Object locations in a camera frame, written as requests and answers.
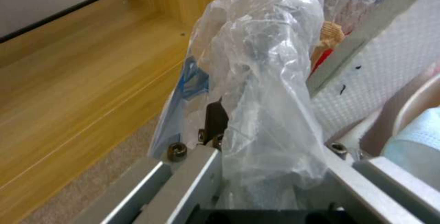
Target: wood grain surface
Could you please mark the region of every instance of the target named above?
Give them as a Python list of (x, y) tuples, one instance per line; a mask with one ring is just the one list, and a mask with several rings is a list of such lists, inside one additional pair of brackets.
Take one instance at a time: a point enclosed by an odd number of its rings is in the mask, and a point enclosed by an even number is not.
[(190, 28), (100, 0), (0, 44), (0, 222), (35, 209), (157, 115)]

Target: bolt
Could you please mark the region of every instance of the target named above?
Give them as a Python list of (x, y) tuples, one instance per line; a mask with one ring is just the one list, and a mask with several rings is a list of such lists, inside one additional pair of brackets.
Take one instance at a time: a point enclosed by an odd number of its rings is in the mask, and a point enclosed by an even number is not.
[(345, 160), (347, 156), (347, 149), (343, 144), (340, 143), (331, 143), (329, 149), (332, 150), (339, 158)]
[(168, 146), (167, 157), (168, 160), (173, 162), (179, 162), (186, 158), (187, 146), (181, 142), (173, 143)]
[(221, 151), (222, 140), (223, 140), (223, 134), (219, 134), (219, 135), (214, 136), (214, 139), (212, 140), (212, 147)]
[(206, 137), (206, 131), (204, 129), (199, 129), (198, 130), (198, 141), (200, 143), (205, 144), (205, 137)]

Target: white textured panel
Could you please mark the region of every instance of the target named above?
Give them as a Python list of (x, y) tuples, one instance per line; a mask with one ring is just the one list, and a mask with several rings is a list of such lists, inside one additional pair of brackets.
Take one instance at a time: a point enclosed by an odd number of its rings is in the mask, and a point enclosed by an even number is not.
[(439, 17), (440, 0), (417, 0), (314, 96), (325, 138), (382, 106), (440, 58)]

